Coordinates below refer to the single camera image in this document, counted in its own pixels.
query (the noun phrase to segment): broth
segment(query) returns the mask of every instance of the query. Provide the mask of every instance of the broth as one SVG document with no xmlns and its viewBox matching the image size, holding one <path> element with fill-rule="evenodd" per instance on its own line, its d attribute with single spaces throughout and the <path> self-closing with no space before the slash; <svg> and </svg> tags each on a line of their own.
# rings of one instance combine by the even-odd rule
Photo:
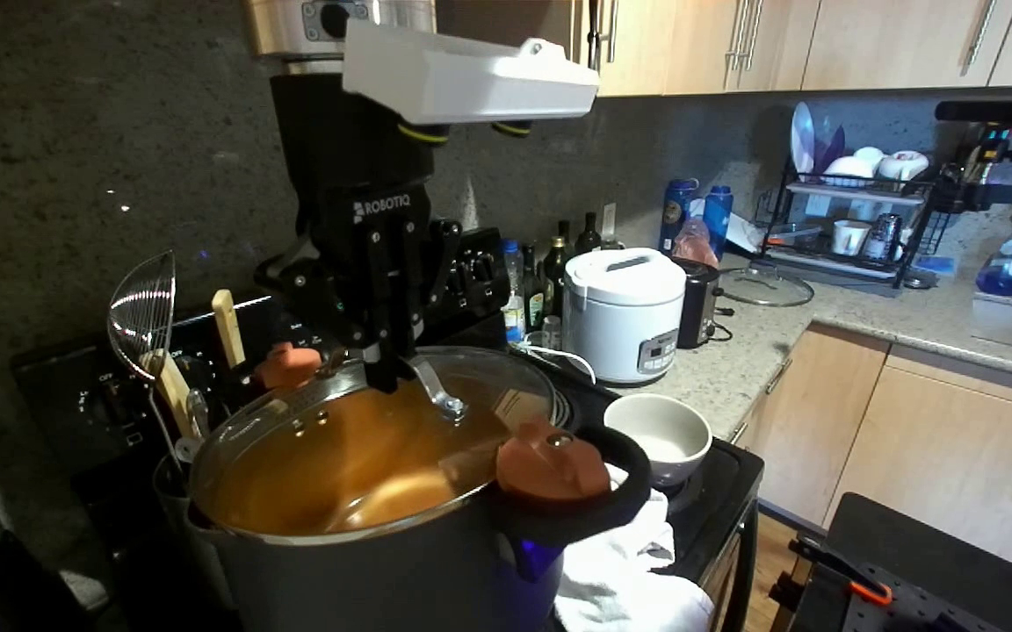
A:
<svg viewBox="0 0 1012 632">
<path fill-rule="evenodd" d="M 246 447 L 199 507 L 253 534 L 335 534 L 432 511 L 484 485 L 509 434 L 487 385 L 450 379 L 450 389 L 467 403 L 461 428 L 419 382 L 329 400 Z"/>
</svg>

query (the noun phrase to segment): cup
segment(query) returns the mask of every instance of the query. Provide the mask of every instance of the cup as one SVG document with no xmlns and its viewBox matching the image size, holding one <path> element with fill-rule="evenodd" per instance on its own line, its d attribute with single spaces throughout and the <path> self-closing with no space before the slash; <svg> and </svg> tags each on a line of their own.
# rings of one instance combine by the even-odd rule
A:
<svg viewBox="0 0 1012 632">
<path fill-rule="evenodd" d="M 683 485 L 714 447 L 707 417 L 664 393 L 618 396 L 608 403 L 604 425 L 643 447 L 662 489 Z"/>
<path fill-rule="evenodd" d="M 679 347 L 699 347 L 714 337 L 717 270 L 692 260 L 676 260 L 684 270 Z"/>
<path fill-rule="evenodd" d="M 869 235 L 869 222 L 834 222 L 829 251 L 837 251 L 837 255 L 858 255 L 865 235 Z"/>
</svg>

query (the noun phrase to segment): black stove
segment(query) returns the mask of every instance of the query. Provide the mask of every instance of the black stove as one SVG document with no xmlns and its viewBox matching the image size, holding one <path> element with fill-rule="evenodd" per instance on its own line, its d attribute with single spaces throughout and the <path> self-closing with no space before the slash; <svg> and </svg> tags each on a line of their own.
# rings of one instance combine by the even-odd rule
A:
<svg viewBox="0 0 1012 632">
<path fill-rule="evenodd" d="M 240 312 L 246 334 L 262 320 L 259 308 L 269 300 L 249 306 L 253 308 Z M 212 317 L 183 320 L 173 334 L 173 347 L 194 385 L 224 393 L 224 359 Z M 601 425 L 604 408 L 618 396 L 550 359 L 525 359 L 569 400 L 574 425 Z M 15 362 L 15 379 L 28 400 L 33 422 L 46 434 L 110 552 L 103 574 L 113 589 L 110 619 L 150 632 L 188 623 L 240 627 L 240 619 L 220 607 L 212 587 L 205 587 L 199 567 L 186 558 L 166 519 L 166 506 L 150 489 L 150 476 L 159 476 L 159 466 L 166 464 L 166 441 L 159 414 L 146 403 L 146 382 L 119 366 L 105 337 L 22 353 Z M 732 623 L 741 623 L 752 583 L 758 473 L 758 456 L 714 441 L 701 466 L 683 489 L 666 491 L 679 560 L 664 572 L 707 587 L 707 574 L 720 565 L 726 545 L 733 536 L 741 541 L 741 554 L 733 554 L 723 572 L 732 574 L 732 589 L 707 587 Z"/>
</svg>

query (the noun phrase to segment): white cloth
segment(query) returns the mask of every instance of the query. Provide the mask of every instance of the white cloth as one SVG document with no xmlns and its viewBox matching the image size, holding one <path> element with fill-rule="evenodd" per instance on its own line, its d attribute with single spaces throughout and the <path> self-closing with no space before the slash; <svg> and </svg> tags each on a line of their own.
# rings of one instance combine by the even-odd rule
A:
<svg viewBox="0 0 1012 632">
<path fill-rule="evenodd" d="M 595 534 L 562 552 L 556 615 L 569 632 L 701 632 L 714 599 L 683 574 L 657 574 L 676 560 L 666 493 L 649 491 L 631 521 Z"/>
</svg>

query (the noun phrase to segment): dark tile wall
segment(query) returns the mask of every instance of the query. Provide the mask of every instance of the dark tile wall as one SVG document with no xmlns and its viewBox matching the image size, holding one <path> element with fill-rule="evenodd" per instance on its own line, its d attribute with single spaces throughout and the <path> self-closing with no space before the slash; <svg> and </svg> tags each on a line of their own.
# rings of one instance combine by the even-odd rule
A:
<svg viewBox="0 0 1012 632">
<path fill-rule="evenodd" d="M 293 242 L 293 188 L 242 0 L 0 0 L 0 511 L 46 554 L 79 541 L 42 434 L 10 382 L 22 352 L 99 337 L 113 283 L 173 249 L 179 296 Z M 626 242 L 652 242 L 671 176 L 732 183 L 771 208 L 794 97 L 601 101 L 534 141 L 455 128 L 429 183 L 436 212 L 548 242 L 560 216 L 614 200 Z M 851 141 L 931 147 L 931 97 L 829 97 Z"/>
</svg>

